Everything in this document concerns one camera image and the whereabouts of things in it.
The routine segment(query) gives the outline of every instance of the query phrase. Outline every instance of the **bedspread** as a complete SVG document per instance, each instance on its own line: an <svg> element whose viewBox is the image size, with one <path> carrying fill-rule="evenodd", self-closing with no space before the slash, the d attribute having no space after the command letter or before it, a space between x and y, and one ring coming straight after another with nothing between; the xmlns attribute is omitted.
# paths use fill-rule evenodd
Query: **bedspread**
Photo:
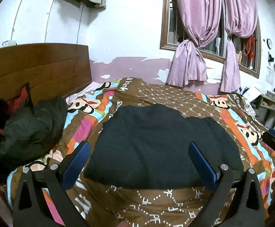
<svg viewBox="0 0 275 227"><path fill-rule="evenodd" d="M266 129L243 111L240 95L206 96L128 77L106 82L95 91L82 94L74 102L79 104L71 105L68 110L63 138L32 169L40 170L59 163L82 140L90 143L93 152L103 122L119 108L160 103L179 111L183 117L212 117L227 131L238 146L244 169L253 167L258 175L268 216L271 184L275 179L275 152L262 142L261 137ZM21 172L22 167L8 177L10 204L14 200ZM46 189L44 194L54 219L63 223ZM130 226L188 226L210 196L204 187L165 190L118 188L86 179L83 173L67 194L91 227L116 227L122 221ZM231 190L215 224L223 220L233 195L234 190Z"/></svg>

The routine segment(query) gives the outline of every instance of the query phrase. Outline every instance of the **purple curtain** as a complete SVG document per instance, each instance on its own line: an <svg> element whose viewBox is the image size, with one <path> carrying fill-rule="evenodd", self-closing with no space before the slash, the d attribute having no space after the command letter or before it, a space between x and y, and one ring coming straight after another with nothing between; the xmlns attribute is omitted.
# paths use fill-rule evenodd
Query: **purple curtain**
<svg viewBox="0 0 275 227"><path fill-rule="evenodd" d="M242 38L250 37L258 22L258 9L255 0L225 0L226 32ZM231 39L227 41L227 56L223 68L223 92L236 91L241 86L240 71L236 60L235 47Z"/></svg>
<svg viewBox="0 0 275 227"><path fill-rule="evenodd" d="M215 39L220 22L222 0L177 0L189 39L177 48L167 83L183 87L189 80L206 81L206 64L199 48Z"/></svg>

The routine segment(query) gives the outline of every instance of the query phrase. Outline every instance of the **black cloth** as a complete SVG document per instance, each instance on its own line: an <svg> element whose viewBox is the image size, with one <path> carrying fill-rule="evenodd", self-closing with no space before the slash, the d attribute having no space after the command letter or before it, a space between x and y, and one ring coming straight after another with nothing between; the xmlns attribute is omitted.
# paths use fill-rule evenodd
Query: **black cloth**
<svg viewBox="0 0 275 227"><path fill-rule="evenodd" d="M65 99L56 97L15 111L0 133L0 173L4 171L4 178L49 153L62 136L67 110Z"/></svg>
<svg viewBox="0 0 275 227"><path fill-rule="evenodd" d="M211 117L184 118L161 104L125 106L103 123L84 176L136 189L201 186L189 156L194 141L217 164L243 170L236 143Z"/></svg>

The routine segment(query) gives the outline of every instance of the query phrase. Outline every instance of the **wooden headboard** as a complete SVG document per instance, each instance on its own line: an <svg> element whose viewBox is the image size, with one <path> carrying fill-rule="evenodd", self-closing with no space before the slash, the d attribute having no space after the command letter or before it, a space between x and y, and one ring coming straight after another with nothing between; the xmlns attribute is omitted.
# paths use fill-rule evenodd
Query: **wooden headboard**
<svg viewBox="0 0 275 227"><path fill-rule="evenodd" d="M91 82L88 46L25 44L0 48L0 98L17 96L27 82L34 104L86 86Z"/></svg>

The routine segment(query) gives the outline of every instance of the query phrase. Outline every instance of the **clock face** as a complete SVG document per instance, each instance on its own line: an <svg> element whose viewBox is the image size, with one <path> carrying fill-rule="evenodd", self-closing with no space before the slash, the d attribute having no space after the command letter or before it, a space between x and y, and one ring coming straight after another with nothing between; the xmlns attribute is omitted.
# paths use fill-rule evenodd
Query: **clock face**
<svg viewBox="0 0 275 227"><path fill-rule="evenodd" d="M267 39L267 45L269 49L272 49L272 41L271 39Z"/></svg>

